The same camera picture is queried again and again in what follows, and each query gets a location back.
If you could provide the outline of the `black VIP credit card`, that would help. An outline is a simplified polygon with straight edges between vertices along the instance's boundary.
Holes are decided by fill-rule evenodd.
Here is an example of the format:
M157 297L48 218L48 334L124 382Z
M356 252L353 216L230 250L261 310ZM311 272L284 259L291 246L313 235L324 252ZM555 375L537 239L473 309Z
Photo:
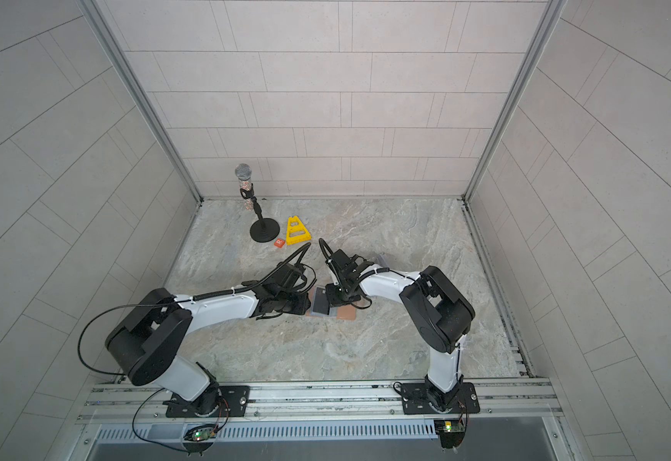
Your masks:
M328 317L330 315L330 304L327 299L326 289L318 286L312 292L312 316Z

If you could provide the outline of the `clear acrylic card stand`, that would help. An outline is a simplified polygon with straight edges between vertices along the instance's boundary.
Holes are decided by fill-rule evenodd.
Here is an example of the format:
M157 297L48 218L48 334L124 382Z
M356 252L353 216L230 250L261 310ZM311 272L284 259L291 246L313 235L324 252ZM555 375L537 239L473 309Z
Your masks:
M391 267L390 258L389 258L388 255L386 255L384 253L380 253L380 254L376 255L376 257L374 257L374 261L378 265L380 265L381 267L387 267L387 268Z

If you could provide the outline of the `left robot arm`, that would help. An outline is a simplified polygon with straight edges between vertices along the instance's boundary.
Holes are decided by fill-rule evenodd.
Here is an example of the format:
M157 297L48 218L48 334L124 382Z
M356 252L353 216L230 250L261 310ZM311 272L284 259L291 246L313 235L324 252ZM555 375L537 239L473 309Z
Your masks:
M207 369L179 357L192 332L239 319L268 320L303 315L310 308L306 264L281 263L264 280L249 280L220 296L175 298L164 288L151 291L107 336L105 347L135 386L170 391L170 402L186 414L207 416L218 410L218 383Z

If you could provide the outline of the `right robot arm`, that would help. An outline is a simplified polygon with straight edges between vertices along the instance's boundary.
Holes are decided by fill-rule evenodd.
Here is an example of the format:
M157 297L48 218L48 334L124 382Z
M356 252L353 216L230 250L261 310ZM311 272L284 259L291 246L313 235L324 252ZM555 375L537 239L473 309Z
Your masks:
M370 307L375 298L402 303L420 337L430 348L427 386L437 397L456 394L462 382L462 350L476 311L460 290L437 267L399 272L360 255L320 249L331 273L326 286L333 307Z

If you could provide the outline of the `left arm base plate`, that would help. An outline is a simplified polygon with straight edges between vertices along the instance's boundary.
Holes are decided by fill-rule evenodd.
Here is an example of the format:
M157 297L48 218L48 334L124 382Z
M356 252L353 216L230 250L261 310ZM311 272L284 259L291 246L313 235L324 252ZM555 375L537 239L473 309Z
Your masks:
M168 418L243 417L251 388L246 385L212 385L194 401L179 395L163 401Z

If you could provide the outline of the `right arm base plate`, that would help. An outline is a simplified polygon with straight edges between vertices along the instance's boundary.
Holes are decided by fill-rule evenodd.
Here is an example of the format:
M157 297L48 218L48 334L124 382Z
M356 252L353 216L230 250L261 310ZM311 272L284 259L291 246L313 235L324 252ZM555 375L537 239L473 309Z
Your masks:
M393 390L400 396L406 415L473 415L481 412L475 386L461 381L444 393L429 380L424 382L394 382Z

